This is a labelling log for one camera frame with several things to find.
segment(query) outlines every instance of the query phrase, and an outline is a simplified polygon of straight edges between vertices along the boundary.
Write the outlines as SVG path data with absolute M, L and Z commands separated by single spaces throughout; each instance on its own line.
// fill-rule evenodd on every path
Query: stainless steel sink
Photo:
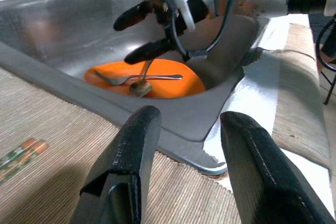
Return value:
M 118 125 L 139 107 L 154 105 L 163 115 L 158 149 L 206 174 L 221 174 L 225 164 L 203 152 L 203 140 L 242 78 L 239 63 L 262 27 L 251 18 L 232 16 L 209 58 L 187 63 L 207 87 L 199 95 L 140 99 L 85 83 L 83 74 L 90 67 L 123 60 L 135 48 L 164 36 L 153 16 L 124 31 L 113 30 L 116 18 L 140 1 L 0 0 L 0 66 Z M 181 40 L 189 49 L 205 47 L 220 23 L 220 18 L 204 20 Z M 175 52 L 163 58 L 182 60 Z

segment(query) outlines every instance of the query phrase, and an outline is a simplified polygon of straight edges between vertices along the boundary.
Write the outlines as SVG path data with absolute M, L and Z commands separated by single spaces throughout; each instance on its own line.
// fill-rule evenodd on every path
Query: black cable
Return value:
M 327 63 L 320 55 L 320 46 L 321 46 L 321 39 L 324 35 L 324 33 L 329 29 L 329 27 L 331 27 L 334 23 L 336 23 L 336 14 L 333 16 L 333 18 L 326 24 L 326 26 L 322 29 L 322 31 L 320 32 L 319 34 L 319 37 L 317 38 L 316 40 L 316 45 L 315 45 L 315 52 L 316 52 L 316 57 L 317 59 L 321 62 L 321 64 L 333 71 L 333 72 L 336 72 L 336 68 L 331 66 L 329 63 Z
M 233 6 L 234 0 L 228 0 L 227 5 L 226 5 L 226 9 L 225 9 L 225 13 L 224 13 L 224 17 L 223 17 L 223 21 L 221 24 L 221 27 L 219 29 L 219 32 L 216 36 L 216 38 L 211 42 L 211 44 L 206 48 L 206 49 L 201 49 L 201 50 L 193 50 L 193 51 L 187 51 L 183 48 L 177 33 L 176 33 L 176 27 L 175 27 L 175 11 L 176 10 L 171 10 L 171 20 L 170 20 L 170 26 L 171 26 L 171 35 L 172 35 L 172 42 L 175 44 L 176 50 L 178 50 L 184 59 L 188 59 L 190 58 L 190 56 L 192 55 L 206 55 L 208 52 L 210 52 L 219 42 L 219 40 L 221 39 L 223 32 L 224 32 L 224 28 L 225 25 L 227 23 L 229 14 L 231 12 L 232 6 Z

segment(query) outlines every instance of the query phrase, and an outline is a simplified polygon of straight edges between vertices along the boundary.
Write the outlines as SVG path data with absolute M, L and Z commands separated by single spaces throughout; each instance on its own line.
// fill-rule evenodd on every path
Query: orange plate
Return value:
M 95 66 L 86 71 L 84 79 L 86 82 L 106 90 L 121 94 L 130 95 L 129 86 L 139 79 L 130 79 L 122 85 L 111 86 L 97 77 L 93 71 L 96 70 L 109 78 L 118 78 L 140 74 L 144 62 L 129 65 L 123 61 Z M 145 97 L 149 98 L 177 98 L 198 94 L 205 91 L 201 79 L 185 64 L 165 59 L 156 59 L 151 64 L 148 75 L 181 74 L 182 80 L 148 80 L 152 84 L 152 91 Z

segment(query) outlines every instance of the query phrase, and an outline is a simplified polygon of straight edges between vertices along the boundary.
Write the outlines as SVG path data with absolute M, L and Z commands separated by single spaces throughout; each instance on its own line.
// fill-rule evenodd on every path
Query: beige placemat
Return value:
M 280 57 L 273 139 L 279 147 L 329 168 L 329 141 L 310 28 L 291 24 Z
M 68 223 L 79 190 L 118 128 L 0 69 L 0 157 L 29 137 L 50 147 L 0 186 L 0 223 Z M 233 194 L 156 153 L 146 224 L 240 223 Z

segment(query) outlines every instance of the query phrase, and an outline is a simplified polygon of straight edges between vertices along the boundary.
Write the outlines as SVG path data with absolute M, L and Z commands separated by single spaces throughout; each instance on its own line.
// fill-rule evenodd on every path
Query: fork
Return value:
M 142 74 L 137 74 L 137 75 L 132 75 L 132 76 L 120 77 L 120 78 L 109 78 L 96 70 L 94 70 L 94 74 L 100 79 L 102 79 L 103 81 L 107 82 L 108 84 L 111 84 L 112 86 L 122 85 L 124 82 L 132 78 L 142 78 L 143 77 Z M 155 79 L 155 80 L 182 80 L 182 78 L 183 76 L 180 74 L 173 74 L 169 76 L 146 76 L 146 79 Z

